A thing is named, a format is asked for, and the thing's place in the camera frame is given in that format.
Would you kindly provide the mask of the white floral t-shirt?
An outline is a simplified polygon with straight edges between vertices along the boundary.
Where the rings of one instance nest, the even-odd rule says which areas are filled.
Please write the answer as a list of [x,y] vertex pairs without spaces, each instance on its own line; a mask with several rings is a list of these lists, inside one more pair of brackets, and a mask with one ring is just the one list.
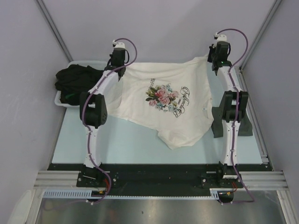
[[190,147],[213,122],[207,57],[134,63],[105,96],[108,114],[157,131],[170,148]]

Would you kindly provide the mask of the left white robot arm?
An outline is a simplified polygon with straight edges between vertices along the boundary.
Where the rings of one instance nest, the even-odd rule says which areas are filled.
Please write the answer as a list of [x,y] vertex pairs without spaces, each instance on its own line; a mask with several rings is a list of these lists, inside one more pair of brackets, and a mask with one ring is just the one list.
[[126,48],[122,42],[113,44],[113,52],[103,71],[102,77],[87,92],[79,97],[80,119],[86,128],[87,154],[81,171],[82,179],[86,179],[92,186],[99,186],[104,182],[111,185],[111,178],[107,171],[100,168],[101,156],[97,152],[97,137],[108,118],[105,96],[123,77],[126,66]]

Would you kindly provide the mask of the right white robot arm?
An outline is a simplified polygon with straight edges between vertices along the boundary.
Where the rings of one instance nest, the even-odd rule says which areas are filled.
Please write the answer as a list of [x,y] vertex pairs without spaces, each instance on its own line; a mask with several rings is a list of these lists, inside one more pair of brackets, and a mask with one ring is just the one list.
[[220,105],[212,108],[214,137],[223,137],[223,156],[219,161],[215,181],[220,187],[227,187],[239,175],[236,169],[237,137],[246,114],[249,95],[241,89],[235,68],[228,60],[230,43],[220,40],[212,44],[209,50],[207,61],[212,64],[212,71],[224,89]]

